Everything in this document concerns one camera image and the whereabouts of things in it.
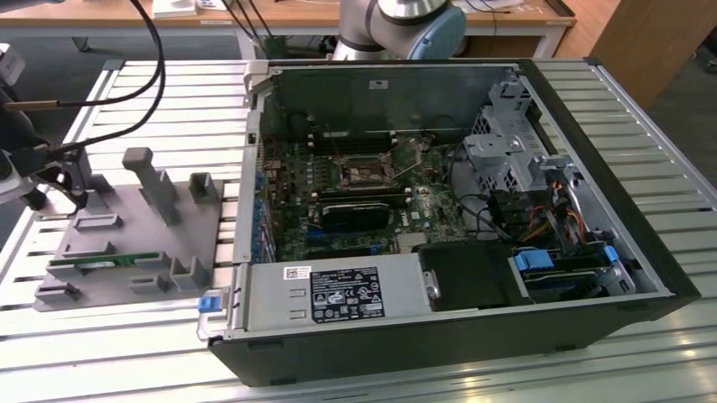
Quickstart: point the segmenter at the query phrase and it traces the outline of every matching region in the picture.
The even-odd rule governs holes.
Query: open computer tower
[[[700,297],[531,60],[256,62],[246,83],[210,339],[245,384],[585,348]]]

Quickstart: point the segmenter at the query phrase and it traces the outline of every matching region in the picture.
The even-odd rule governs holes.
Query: motherboard
[[[328,132],[305,143],[268,141],[277,261],[410,253],[421,244],[465,239],[446,180],[454,148],[428,133],[357,142]]]

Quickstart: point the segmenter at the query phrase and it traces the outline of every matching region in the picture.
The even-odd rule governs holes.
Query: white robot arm
[[[466,31],[450,0],[342,0],[334,60],[448,59]]]

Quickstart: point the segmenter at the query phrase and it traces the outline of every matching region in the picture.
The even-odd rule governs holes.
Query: wooden table
[[[151,0],[143,0],[151,10]],[[269,27],[277,35],[338,34],[338,0],[254,0]],[[551,57],[559,47],[573,17],[561,17],[544,0],[528,0],[528,11],[515,9],[511,14],[469,13],[469,36],[541,37],[536,57]],[[260,34],[266,34],[253,13]],[[235,26],[231,15],[223,11],[199,10],[191,17],[161,18],[157,26],[163,35],[237,36],[242,57],[254,59],[256,52],[245,32]],[[0,14],[3,37],[91,37],[147,35],[143,21],[127,0],[66,0]]]

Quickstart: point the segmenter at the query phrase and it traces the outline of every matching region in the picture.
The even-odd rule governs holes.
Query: green circuit board
[[[401,188],[410,198],[406,208],[393,208],[388,225],[382,229],[365,232],[329,233],[312,218],[317,215],[317,204],[312,194],[317,189],[325,192],[341,191],[346,185],[337,156],[316,156],[300,144],[286,144],[277,151],[282,169],[277,170],[272,185],[273,216],[276,217],[277,260],[297,261],[321,259],[324,252],[354,251],[365,255],[397,254],[401,234],[422,233],[428,242],[465,239],[468,229],[462,215],[456,208],[450,188],[444,183],[449,151],[456,145],[429,146],[421,136],[398,138],[394,149],[384,154],[376,165],[392,171],[393,179],[386,183]],[[342,156],[344,161],[360,156]],[[373,165],[349,174],[361,186],[378,183]]]

